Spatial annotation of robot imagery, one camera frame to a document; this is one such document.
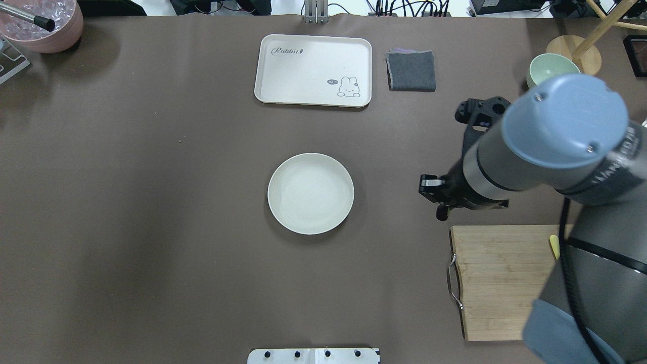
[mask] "gray cloth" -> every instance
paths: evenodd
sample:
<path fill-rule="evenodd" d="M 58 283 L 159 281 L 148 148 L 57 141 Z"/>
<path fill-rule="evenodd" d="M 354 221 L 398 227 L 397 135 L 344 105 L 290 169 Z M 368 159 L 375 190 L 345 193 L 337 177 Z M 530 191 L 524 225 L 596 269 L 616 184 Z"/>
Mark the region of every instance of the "gray cloth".
<path fill-rule="evenodd" d="M 431 51 L 411 52 L 404 49 L 386 54 L 389 88 L 404 91 L 436 91 Z"/>

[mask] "table surface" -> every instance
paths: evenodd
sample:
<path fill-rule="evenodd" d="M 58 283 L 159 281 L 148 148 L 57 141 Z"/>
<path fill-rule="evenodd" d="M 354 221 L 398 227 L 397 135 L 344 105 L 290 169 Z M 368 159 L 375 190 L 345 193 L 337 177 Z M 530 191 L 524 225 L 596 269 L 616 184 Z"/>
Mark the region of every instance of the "table surface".
<path fill-rule="evenodd" d="M 420 174 L 459 157 L 467 98 L 525 90 L 530 60 L 595 19 L 375 19 L 341 15 L 87 19 L 75 48 L 25 52 L 0 87 L 0 312 L 4 363 L 244 363 L 250 349 L 370 346 L 383 363 L 539 363 L 521 342 L 467 343 L 445 277 L 451 225 L 556 223 L 560 196 L 447 222 Z M 263 104 L 267 34 L 365 38 L 365 108 Z M 647 84 L 612 29 L 599 77 L 642 120 Z M 431 49 L 437 91 L 389 91 L 384 53 Z M 338 159 L 350 215 L 325 234 L 269 211 L 275 168 Z"/>

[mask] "rabbit cartoon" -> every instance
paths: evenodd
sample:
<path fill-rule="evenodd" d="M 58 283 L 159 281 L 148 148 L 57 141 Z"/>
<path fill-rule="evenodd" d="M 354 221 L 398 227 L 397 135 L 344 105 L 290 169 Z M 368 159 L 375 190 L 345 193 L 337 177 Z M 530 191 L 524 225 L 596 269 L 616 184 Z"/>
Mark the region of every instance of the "rabbit cartoon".
<path fill-rule="evenodd" d="M 342 84 L 339 86 L 337 96 L 359 97 L 360 87 L 357 85 L 357 78 L 342 77 Z"/>

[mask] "pink bowl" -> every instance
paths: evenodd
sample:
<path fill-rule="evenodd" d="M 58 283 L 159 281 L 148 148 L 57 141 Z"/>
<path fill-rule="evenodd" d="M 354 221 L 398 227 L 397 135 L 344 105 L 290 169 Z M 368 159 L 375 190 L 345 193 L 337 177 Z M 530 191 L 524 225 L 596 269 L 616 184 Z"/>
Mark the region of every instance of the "pink bowl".
<path fill-rule="evenodd" d="M 5 0 L 6 4 L 14 5 L 18 8 L 23 8 L 24 5 L 37 6 L 42 2 L 43 0 Z M 53 32 L 45 34 L 42 38 L 29 40 L 25 39 L 24 36 L 18 34 L 17 32 L 8 30 L 7 25 L 11 22 L 23 22 L 23 24 L 28 23 L 11 17 L 7 14 L 0 14 L 0 33 L 2 33 L 2 35 L 6 39 L 11 41 L 14 45 L 21 45 L 24 48 L 30 49 L 34 52 L 56 53 L 72 47 L 79 40 L 81 33 L 83 32 L 83 14 L 81 14 L 81 9 L 79 9 L 76 0 L 51 0 L 50 2 L 64 2 L 67 6 L 72 7 L 72 16 L 70 18 L 63 17 L 60 20 L 54 19 L 57 28 Z M 39 14 L 38 12 L 34 13 L 37 15 L 54 18 L 54 14 L 48 14 L 47 12 L 45 12 L 44 14 Z M 61 21 L 65 22 L 64 24 L 59 25 L 59 22 Z"/>

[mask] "bowl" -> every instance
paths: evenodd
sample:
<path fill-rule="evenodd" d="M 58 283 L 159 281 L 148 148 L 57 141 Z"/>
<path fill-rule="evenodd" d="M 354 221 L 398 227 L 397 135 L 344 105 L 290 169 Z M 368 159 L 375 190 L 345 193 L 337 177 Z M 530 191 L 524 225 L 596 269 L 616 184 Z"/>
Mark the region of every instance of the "bowl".
<path fill-rule="evenodd" d="M 543 53 L 530 63 L 526 82 L 531 89 L 538 84 L 567 73 L 580 73 L 580 69 L 570 59 L 555 53 Z"/>
<path fill-rule="evenodd" d="M 14 45 L 34 52 L 56 53 L 72 47 L 83 32 L 83 14 L 76 0 L 5 0 L 6 4 L 54 20 L 48 32 L 27 21 L 0 13 L 0 33 Z"/>

